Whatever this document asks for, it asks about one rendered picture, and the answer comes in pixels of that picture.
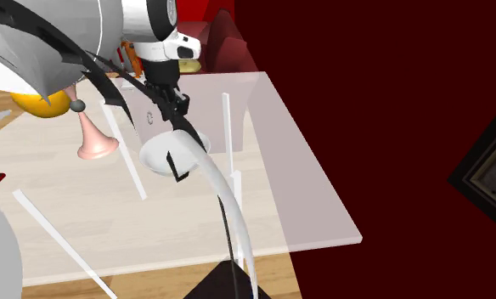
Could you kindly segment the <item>pink flared stand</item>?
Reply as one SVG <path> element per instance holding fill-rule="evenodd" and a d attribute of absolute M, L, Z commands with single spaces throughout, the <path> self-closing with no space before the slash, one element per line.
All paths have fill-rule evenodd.
<path fill-rule="evenodd" d="M 64 89 L 70 100 L 79 99 L 76 94 L 76 86 L 71 85 Z M 77 113 L 82 129 L 82 145 L 77 151 L 77 155 L 83 160 L 93 160 L 102 158 L 114 152 L 119 142 L 102 133 L 87 116 L 85 110 Z"/>

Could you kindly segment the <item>black framed wall picture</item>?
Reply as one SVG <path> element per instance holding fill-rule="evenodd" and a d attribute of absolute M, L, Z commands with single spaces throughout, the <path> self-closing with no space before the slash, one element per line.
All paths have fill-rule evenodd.
<path fill-rule="evenodd" d="M 496 223 L 496 116 L 448 182 Z"/>

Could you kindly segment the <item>white bowl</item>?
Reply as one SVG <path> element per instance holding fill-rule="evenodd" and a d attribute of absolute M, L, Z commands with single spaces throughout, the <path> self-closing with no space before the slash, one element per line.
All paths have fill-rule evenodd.
<path fill-rule="evenodd" d="M 141 164 L 161 176 L 172 177 L 174 172 L 167 159 L 170 155 L 178 176 L 196 169 L 198 160 L 181 139 L 183 133 L 188 135 L 190 141 L 195 141 L 183 130 L 160 133 L 146 141 L 139 151 Z"/>

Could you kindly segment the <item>yellow round ball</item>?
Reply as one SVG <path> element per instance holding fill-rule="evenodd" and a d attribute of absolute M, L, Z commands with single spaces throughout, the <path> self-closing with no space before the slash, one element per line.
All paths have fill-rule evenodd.
<path fill-rule="evenodd" d="M 47 102 L 39 94 L 11 93 L 12 100 L 25 112 L 40 118 L 62 116 L 70 109 L 70 98 L 64 91 L 48 97 Z"/>

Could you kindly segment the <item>pale wooden table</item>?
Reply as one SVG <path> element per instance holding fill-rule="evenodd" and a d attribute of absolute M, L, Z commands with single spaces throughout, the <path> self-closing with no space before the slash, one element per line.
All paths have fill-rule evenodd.
<path fill-rule="evenodd" d="M 357 244 L 362 236 L 263 72 L 185 75 L 188 118 L 223 173 L 238 170 L 256 256 Z M 20 245 L 25 285 L 81 279 L 80 267 L 14 198 L 21 190 L 100 275 L 218 262 L 234 242 L 201 170 L 182 182 L 120 152 L 86 161 L 77 115 L 24 114 L 0 130 L 0 208 Z"/>

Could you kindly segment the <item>pale yellow fruit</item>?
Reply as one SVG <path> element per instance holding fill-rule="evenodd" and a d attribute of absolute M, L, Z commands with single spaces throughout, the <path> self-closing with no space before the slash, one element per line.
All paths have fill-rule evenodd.
<path fill-rule="evenodd" d="M 178 66 L 181 74 L 198 73 L 202 68 L 197 59 L 180 59 Z"/>

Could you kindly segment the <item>orange figure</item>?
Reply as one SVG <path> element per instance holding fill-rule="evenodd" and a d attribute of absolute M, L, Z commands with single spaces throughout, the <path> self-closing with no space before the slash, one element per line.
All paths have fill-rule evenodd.
<path fill-rule="evenodd" d="M 125 70 L 135 78 L 140 78 L 143 74 L 143 67 L 133 44 L 131 42 L 122 41 L 120 43 L 120 54 Z"/>

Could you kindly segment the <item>dark robot stand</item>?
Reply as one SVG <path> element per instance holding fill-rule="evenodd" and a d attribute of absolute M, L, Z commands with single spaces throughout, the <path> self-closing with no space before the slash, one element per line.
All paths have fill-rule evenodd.
<path fill-rule="evenodd" d="M 249 275 L 230 260 L 221 261 L 183 299 L 253 299 Z"/>

